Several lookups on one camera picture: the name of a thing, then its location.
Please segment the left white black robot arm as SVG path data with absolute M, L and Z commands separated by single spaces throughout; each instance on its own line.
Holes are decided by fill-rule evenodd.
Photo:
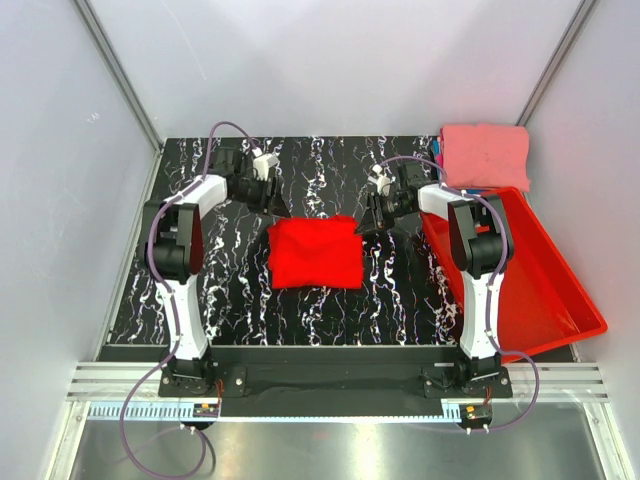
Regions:
M 275 153 L 222 147 L 186 187 L 144 204 L 138 252 L 161 295 L 169 328 L 167 357 L 160 361 L 163 385 L 196 396 L 219 385 L 198 303 L 205 260 L 202 220 L 227 201 L 288 218 L 278 165 Z

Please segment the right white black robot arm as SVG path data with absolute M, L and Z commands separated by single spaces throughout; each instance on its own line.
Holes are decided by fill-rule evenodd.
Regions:
M 495 381 L 501 369 L 499 296 L 507 264 L 514 255 L 506 213 L 497 195 L 483 197 L 448 186 L 444 169 L 433 161 L 411 156 L 395 160 L 400 163 L 396 184 L 384 173 L 387 161 L 371 168 L 368 181 L 375 190 L 368 194 L 367 208 L 355 233 L 385 231 L 396 219 L 418 212 L 448 223 L 451 258 L 464 287 L 463 329 L 454 366 L 434 384 L 466 393 Z

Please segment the red t shirt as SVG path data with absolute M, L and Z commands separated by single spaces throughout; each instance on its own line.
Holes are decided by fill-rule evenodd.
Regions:
M 268 267 L 275 289 L 359 289 L 363 241 L 354 218 L 286 218 L 268 228 Z

